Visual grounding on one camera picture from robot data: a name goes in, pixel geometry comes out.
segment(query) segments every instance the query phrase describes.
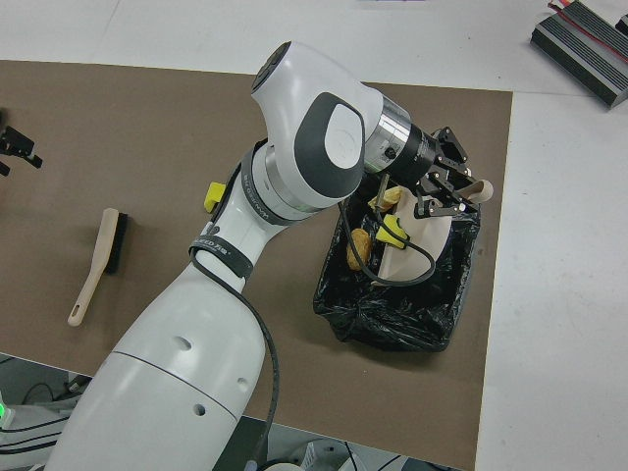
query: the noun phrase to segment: red wire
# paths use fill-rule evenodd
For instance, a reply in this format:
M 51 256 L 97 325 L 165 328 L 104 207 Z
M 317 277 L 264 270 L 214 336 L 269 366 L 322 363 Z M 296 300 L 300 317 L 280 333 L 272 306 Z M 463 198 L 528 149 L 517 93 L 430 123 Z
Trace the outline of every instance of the red wire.
M 560 3 L 562 3 L 563 5 L 565 4 L 565 2 L 567 0 L 559 0 Z M 595 35 L 591 34 L 590 32 L 588 32 L 586 29 L 584 29 L 583 27 L 581 27 L 580 25 L 578 25 L 576 22 L 574 22 L 573 20 L 571 20 L 567 14 L 565 12 L 562 11 L 562 9 L 560 7 L 558 7 L 557 5 L 554 5 L 553 3 L 549 2 L 548 6 L 553 9 L 557 15 L 559 15 L 561 18 L 563 18 L 566 22 L 568 22 L 570 25 L 576 27 L 579 31 L 581 31 L 583 34 L 585 34 L 587 37 L 593 39 L 597 44 L 601 45 L 602 47 L 605 47 L 606 49 L 608 49 L 610 52 L 612 52 L 615 56 L 617 56 L 619 59 L 621 59 L 622 61 L 624 61 L 626 64 L 628 64 L 628 57 L 624 56 L 621 52 L 619 52 L 617 49 L 615 49 L 614 47 L 610 46 L 609 44 L 606 44 L 604 41 L 602 41 L 601 39 L 599 39 L 598 37 L 596 37 Z

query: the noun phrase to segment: brown tabletop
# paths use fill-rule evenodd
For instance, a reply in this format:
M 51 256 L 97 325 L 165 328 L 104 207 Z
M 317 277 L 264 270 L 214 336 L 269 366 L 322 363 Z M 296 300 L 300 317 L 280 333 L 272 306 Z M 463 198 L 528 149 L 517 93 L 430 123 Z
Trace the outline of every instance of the brown tabletop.
M 0 156 L 0 351 L 93 374 L 142 309 L 187 262 L 225 181 L 265 136 L 252 77 L 0 61 L 5 122 L 37 144 L 42 169 Z M 375 84 L 415 124 L 450 126 L 495 197 L 483 207 L 471 287 L 450 347 L 392 353 L 341 343 L 312 311 L 338 217 L 283 232 L 244 293 L 266 319 L 282 363 L 277 422 L 471 469 L 474 466 L 511 93 Z M 105 276 L 83 324 L 66 320 L 89 270 L 102 210 L 131 216 L 121 267 Z M 264 417 L 265 365 L 247 413 Z

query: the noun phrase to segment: black strap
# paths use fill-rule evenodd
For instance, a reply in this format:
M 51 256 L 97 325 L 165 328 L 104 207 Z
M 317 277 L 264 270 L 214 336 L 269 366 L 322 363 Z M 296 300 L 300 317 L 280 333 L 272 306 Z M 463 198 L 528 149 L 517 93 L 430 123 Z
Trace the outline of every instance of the black strap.
M 200 235 L 189 247 L 190 251 L 193 248 L 211 252 L 239 278 L 248 280 L 248 277 L 253 272 L 253 264 L 246 255 L 222 237 L 217 235 Z

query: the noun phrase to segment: brush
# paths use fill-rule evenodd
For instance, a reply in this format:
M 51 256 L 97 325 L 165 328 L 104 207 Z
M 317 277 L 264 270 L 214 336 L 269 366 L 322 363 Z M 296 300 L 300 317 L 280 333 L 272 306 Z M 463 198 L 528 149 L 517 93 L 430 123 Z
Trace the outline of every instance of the brush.
M 79 326 L 85 317 L 87 306 L 89 306 L 89 301 L 96 291 L 102 274 L 113 274 L 118 270 L 128 219 L 127 214 L 121 213 L 117 209 L 107 208 L 102 212 L 89 275 L 87 275 L 87 280 L 85 280 L 75 307 L 68 318 L 68 324 L 71 326 Z

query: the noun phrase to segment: black bristles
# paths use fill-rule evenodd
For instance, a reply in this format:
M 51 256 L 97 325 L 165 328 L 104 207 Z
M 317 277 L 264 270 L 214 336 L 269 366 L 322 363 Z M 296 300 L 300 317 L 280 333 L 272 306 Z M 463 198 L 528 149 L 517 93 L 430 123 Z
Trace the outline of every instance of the black bristles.
M 122 244 L 125 240 L 125 232 L 127 231 L 127 222 L 129 215 L 120 213 L 118 215 L 118 224 L 116 225 L 116 234 L 111 244 L 111 252 L 109 253 L 109 261 L 105 267 L 105 273 L 111 275 L 118 271 L 120 265 L 120 254 L 122 253 Z

